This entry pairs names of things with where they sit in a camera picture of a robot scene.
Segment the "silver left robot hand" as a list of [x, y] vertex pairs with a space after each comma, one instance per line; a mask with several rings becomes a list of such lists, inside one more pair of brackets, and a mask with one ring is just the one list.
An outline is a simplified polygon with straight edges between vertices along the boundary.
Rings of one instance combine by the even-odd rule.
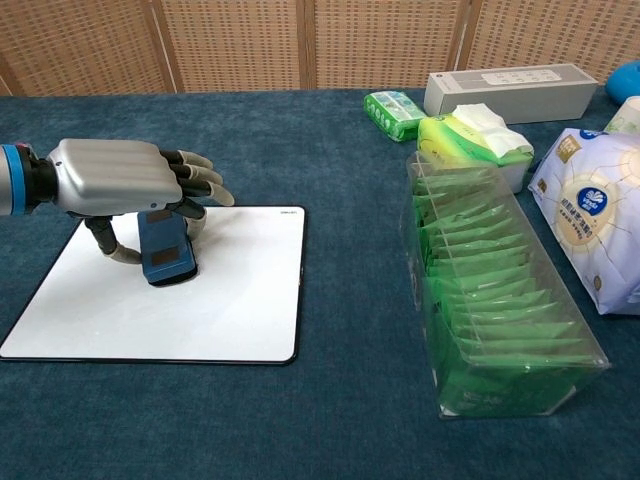
[[235, 204], [212, 161], [190, 151], [162, 150], [138, 140], [63, 139], [46, 162], [55, 174], [49, 200], [83, 219], [102, 254], [119, 263], [139, 264], [141, 254], [117, 240], [113, 217], [174, 212], [186, 219], [193, 240], [207, 219], [196, 197]]

